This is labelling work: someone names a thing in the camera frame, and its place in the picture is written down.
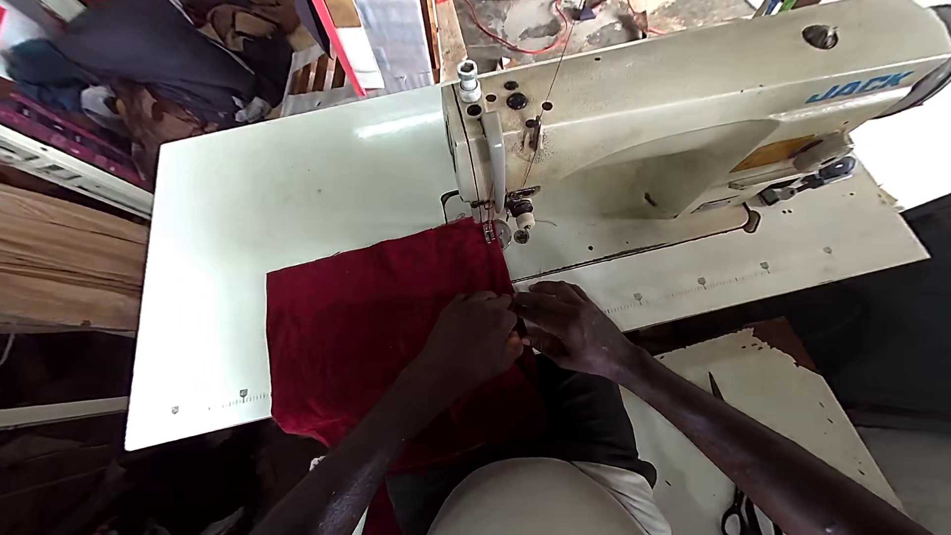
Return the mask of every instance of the person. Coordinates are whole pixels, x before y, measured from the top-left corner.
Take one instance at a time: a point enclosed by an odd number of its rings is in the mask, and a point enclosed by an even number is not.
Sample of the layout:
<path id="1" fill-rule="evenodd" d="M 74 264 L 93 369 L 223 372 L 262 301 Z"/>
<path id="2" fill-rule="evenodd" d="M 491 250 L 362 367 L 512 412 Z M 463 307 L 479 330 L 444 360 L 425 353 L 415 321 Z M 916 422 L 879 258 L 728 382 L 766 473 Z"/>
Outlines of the person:
<path id="1" fill-rule="evenodd" d="M 529 326 L 524 336 L 514 333 L 518 317 Z M 538 367 L 539 393 L 553 414 L 548 434 L 474 465 L 387 477 L 406 441 L 464 392 L 512 366 L 520 344 L 545 355 Z M 384 477 L 405 535 L 670 533 L 653 504 L 656 476 L 637 457 L 618 385 L 676 426 L 784 533 L 928 533 L 670 371 L 630 342 L 584 290 L 563 282 L 536 283 L 514 298 L 457 296 L 392 388 L 253 533 L 350 535 Z"/>

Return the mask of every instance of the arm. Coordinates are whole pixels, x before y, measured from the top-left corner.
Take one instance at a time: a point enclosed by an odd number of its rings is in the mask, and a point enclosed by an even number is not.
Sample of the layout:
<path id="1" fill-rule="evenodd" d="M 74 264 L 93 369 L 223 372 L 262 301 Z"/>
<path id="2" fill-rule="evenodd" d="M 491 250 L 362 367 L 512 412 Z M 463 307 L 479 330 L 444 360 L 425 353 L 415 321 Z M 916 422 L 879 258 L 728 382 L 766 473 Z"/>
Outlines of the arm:
<path id="1" fill-rule="evenodd" d="M 560 366 L 614 380 L 660 412 L 790 535 L 928 531 L 798 444 L 680 377 L 635 346 L 575 285 L 515 296 L 527 341 Z"/>
<path id="2" fill-rule="evenodd" d="M 252 534 L 350 535 L 406 441 L 521 354 L 511 301 L 491 292 L 457 296 L 390 391 Z"/>

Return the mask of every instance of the dark clothing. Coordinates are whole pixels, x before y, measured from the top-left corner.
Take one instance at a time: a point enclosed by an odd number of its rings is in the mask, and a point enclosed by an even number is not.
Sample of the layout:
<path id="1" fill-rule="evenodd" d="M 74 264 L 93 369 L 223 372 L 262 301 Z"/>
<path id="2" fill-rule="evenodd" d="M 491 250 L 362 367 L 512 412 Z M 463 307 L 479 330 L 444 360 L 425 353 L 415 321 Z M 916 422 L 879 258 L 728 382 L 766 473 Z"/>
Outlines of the dark clothing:
<path id="1" fill-rule="evenodd" d="M 219 129 L 255 96 L 254 72 L 202 35 L 168 0 L 112 0 L 83 11 L 53 43 L 114 86 L 131 80 Z"/>
<path id="2" fill-rule="evenodd" d="M 390 474 L 390 501 L 403 535 L 425 535 L 449 494 L 477 469 L 518 457 L 617 466 L 644 476 L 650 486 L 657 470 L 637 455 L 634 431 L 618 386 L 604 377 L 569 371 L 538 355 L 538 390 L 550 422 L 535 439 L 480 452 L 439 469 Z"/>
<path id="3" fill-rule="evenodd" d="M 50 109 L 83 112 L 80 94 L 91 77 L 47 39 L 30 39 L 6 53 L 7 74 L 16 88 Z"/>

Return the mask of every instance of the hand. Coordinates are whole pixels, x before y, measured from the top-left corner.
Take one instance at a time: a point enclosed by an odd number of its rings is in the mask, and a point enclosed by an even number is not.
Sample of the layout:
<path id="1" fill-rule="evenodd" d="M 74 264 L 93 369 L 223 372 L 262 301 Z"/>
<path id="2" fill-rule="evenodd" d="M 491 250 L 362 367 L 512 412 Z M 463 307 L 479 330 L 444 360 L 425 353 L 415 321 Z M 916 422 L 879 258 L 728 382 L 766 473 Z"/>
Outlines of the hand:
<path id="1" fill-rule="evenodd" d="M 515 295 L 515 313 L 534 324 L 528 342 L 561 367 L 614 379 L 632 355 L 647 354 L 577 285 L 544 281 Z"/>
<path id="2" fill-rule="evenodd" d="M 511 303 L 511 296 L 491 291 L 457 295 L 404 374 L 457 397 L 509 369 L 524 348 L 513 331 L 518 318 Z"/>

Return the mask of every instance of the wooden plank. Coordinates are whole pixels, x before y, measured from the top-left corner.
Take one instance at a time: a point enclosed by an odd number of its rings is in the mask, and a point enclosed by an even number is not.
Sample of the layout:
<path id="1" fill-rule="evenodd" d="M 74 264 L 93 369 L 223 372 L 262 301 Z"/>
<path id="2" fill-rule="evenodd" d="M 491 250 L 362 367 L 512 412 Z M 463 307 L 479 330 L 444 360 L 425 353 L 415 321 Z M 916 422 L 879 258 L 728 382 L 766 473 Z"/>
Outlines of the wooden plank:
<path id="1" fill-rule="evenodd" d="M 462 29 L 453 0 L 436 0 L 436 26 L 439 44 L 439 82 L 456 80 L 456 67 L 468 57 Z"/>
<path id="2" fill-rule="evenodd" d="M 122 396 L 100 400 L 5 408 L 0 410 L 0 429 L 16 429 L 17 427 L 38 426 L 64 420 L 111 414 L 122 412 L 127 407 L 128 398 Z"/>
<path id="3" fill-rule="evenodd" d="M 439 55 L 439 35 L 436 26 L 436 0 L 419 0 L 419 7 L 422 9 L 422 23 L 426 30 L 426 47 L 429 49 L 429 62 L 433 67 L 433 81 L 439 83 L 439 68 L 442 65 L 442 57 Z"/>
<path id="4" fill-rule="evenodd" d="M 727 403 L 901 508 L 825 379 L 754 332 L 745 328 L 657 358 L 706 391 L 712 373 Z M 657 468 L 654 500 L 671 531 L 720 535 L 733 482 L 660 413 L 624 388 L 621 395 L 637 450 Z"/>

